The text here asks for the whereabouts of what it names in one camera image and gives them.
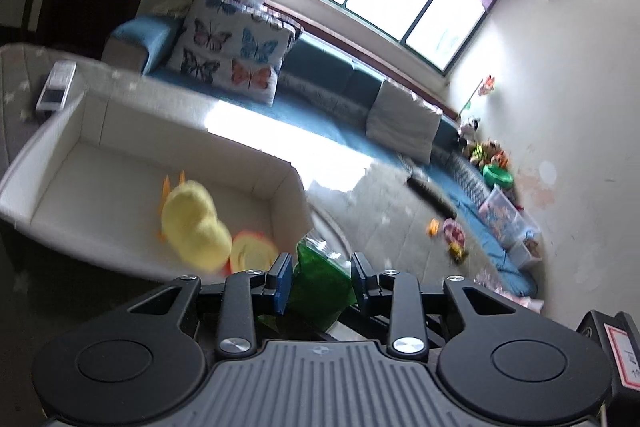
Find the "green plastic toy cup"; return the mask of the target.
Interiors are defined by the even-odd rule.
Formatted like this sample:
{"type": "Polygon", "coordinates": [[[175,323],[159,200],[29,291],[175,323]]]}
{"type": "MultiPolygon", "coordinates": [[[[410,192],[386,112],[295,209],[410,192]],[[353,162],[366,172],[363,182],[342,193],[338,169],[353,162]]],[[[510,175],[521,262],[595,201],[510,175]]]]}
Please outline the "green plastic toy cup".
{"type": "Polygon", "coordinates": [[[327,332],[357,299],[352,278],[333,258],[325,241],[305,236],[296,245],[297,263],[283,315],[259,315],[260,324],[281,336],[327,332]]]}

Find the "red half apple toy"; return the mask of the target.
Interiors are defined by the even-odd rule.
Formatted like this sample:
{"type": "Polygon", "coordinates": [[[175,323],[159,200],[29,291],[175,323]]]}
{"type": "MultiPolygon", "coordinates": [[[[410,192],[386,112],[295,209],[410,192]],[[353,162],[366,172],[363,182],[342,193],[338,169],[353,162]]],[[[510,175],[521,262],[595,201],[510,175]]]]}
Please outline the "red half apple toy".
{"type": "Polygon", "coordinates": [[[269,237],[243,231],[232,239],[230,270],[232,273],[246,270],[268,271],[279,255],[278,247],[269,237]]]}

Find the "yellow plush duck toy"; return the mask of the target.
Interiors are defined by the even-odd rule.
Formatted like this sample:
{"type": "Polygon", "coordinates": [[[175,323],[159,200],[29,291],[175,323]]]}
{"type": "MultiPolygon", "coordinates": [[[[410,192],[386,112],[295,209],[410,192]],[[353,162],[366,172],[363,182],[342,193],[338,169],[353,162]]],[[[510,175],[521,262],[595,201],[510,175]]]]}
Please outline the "yellow plush duck toy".
{"type": "Polygon", "coordinates": [[[165,176],[160,195],[160,238],[182,262],[203,273],[220,271],[231,255],[232,237],[218,218],[212,195],[198,181],[180,173],[171,186],[165,176]]]}

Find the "small toy car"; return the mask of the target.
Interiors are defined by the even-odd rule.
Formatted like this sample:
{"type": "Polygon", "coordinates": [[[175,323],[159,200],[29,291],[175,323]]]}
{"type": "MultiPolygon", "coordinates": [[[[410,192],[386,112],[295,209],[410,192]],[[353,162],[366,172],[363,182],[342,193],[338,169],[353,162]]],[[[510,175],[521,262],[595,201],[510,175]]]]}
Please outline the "small toy car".
{"type": "Polygon", "coordinates": [[[462,265],[466,258],[469,257],[469,251],[456,241],[452,241],[448,244],[448,253],[456,265],[462,265]]]}

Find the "black remote control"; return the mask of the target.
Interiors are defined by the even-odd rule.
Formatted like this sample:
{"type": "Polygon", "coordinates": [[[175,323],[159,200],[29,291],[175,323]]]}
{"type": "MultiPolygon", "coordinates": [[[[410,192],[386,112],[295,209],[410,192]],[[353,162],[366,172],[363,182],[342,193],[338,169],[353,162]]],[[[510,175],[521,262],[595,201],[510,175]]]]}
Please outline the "black remote control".
{"type": "Polygon", "coordinates": [[[424,202],[431,205],[439,215],[445,219],[454,220],[457,218],[457,210],[454,208],[454,205],[450,204],[449,200],[442,196],[430,181],[419,178],[418,176],[409,176],[406,184],[410,190],[421,197],[424,202]]]}

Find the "clear plastic toy bin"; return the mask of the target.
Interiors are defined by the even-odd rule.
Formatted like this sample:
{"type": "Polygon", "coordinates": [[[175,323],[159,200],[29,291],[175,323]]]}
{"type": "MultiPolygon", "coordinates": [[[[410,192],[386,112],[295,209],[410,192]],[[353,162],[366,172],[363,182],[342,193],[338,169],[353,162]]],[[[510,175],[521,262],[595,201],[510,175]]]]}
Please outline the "clear plastic toy bin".
{"type": "Polygon", "coordinates": [[[518,241],[541,243],[542,234],[537,223],[526,211],[518,210],[498,186],[492,188],[478,208],[478,214],[506,251],[518,241]]]}

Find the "green plastic bowl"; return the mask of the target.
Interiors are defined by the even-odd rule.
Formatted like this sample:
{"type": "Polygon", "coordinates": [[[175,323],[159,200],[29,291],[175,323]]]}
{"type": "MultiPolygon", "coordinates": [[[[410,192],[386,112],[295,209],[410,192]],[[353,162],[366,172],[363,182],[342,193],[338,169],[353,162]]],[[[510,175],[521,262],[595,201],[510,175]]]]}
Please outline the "green plastic bowl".
{"type": "Polygon", "coordinates": [[[485,165],[482,175],[485,183],[490,188],[498,186],[501,190],[509,190],[514,185],[512,174],[497,165],[485,165]]]}

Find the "stuffed animal pile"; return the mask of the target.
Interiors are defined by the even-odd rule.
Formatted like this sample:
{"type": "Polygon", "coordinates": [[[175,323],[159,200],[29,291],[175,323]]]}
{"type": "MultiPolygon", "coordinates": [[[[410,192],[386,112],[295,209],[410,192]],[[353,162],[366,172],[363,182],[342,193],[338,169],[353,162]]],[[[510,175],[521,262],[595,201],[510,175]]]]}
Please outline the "stuffed animal pile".
{"type": "Polygon", "coordinates": [[[506,152],[496,141],[480,141],[477,135],[478,127],[480,121],[477,118],[468,119],[461,125],[458,135],[462,156],[478,170],[483,170],[486,166],[506,169],[509,165],[506,152]]]}

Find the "grey folded blanket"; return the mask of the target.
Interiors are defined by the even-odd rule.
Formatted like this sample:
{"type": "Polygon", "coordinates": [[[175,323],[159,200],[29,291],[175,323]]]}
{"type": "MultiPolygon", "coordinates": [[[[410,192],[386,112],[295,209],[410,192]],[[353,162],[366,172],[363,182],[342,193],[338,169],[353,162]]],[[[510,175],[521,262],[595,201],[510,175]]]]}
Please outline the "grey folded blanket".
{"type": "Polygon", "coordinates": [[[442,110],[393,80],[381,84],[369,110],[367,138],[428,165],[442,110]]]}

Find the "blue sofa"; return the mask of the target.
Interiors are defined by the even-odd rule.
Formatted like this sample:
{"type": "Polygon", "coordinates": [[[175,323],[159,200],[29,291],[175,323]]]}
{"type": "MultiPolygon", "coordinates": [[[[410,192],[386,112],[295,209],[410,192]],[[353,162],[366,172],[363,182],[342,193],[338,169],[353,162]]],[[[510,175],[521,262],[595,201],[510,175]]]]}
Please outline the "blue sofa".
{"type": "MultiPolygon", "coordinates": [[[[131,72],[191,89],[243,106],[273,119],[322,135],[359,153],[399,164],[388,148],[366,137],[366,120],[385,80],[329,43],[302,35],[284,59],[276,96],[271,105],[255,102],[242,94],[214,87],[168,66],[172,48],[182,33],[181,20],[169,16],[143,15],[117,27],[104,46],[102,62],[131,72]]],[[[451,197],[480,239],[507,291],[518,297],[534,297],[534,278],[518,269],[498,239],[480,221],[478,207],[489,194],[482,175],[463,158],[454,121],[442,116],[434,138],[431,176],[451,197]]]]}

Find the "grey white cardboard box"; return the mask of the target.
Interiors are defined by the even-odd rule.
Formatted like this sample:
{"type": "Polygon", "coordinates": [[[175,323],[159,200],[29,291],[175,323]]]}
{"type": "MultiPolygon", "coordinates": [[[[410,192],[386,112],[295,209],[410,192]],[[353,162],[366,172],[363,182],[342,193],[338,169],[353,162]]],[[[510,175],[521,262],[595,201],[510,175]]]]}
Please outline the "grey white cardboard box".
{"type": "Polygon", "coordinates": [[[232,233],[264,234],[285,253],[312,227],[287,161],[245,145],[268,118],[193,95],[179,109],[86,94],[50,118],[1,182],[2,218],[55,251],[141,277],[190,272],[160,240],[165,180],[203,184],[232,233]]]}

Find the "black box with label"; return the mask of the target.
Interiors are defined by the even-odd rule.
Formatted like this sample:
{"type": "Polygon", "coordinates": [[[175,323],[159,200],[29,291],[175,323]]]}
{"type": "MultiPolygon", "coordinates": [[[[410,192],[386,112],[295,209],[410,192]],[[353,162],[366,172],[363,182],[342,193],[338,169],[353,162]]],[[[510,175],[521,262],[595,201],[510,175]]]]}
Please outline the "black box with label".
{"type": "Polygon", "coordinates": [[[639,329],[624,311],[615,315],[589,311],[577,329],[595,341],[612,367],[608,409],[631,413],[639,408],[639,329]]]}

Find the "butterfly print pillow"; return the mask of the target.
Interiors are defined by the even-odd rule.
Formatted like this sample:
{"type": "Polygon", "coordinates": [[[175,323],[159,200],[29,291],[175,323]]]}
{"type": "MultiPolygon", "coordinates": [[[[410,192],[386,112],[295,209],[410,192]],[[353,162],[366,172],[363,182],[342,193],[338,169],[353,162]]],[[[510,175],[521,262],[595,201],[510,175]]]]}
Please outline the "butterfly print pillow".
{"type": "Polygon", "coordinates": [[[193,0],[167,67],[270,106],[285,55],[302,32],[295,20],[239,0],[193,0]]]}

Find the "white remote control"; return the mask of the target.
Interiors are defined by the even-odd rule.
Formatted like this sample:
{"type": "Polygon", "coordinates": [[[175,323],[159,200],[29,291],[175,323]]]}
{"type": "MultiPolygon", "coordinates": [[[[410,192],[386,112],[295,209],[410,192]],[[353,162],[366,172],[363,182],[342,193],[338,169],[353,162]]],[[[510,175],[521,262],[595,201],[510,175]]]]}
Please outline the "white remote control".
{"type": "Polygon", "coordinates": [[[57,61],[49,72],[36,103],[40,113],[56,113],[62,110],[70,94],[77,64],[73,61],[57,61]]]}

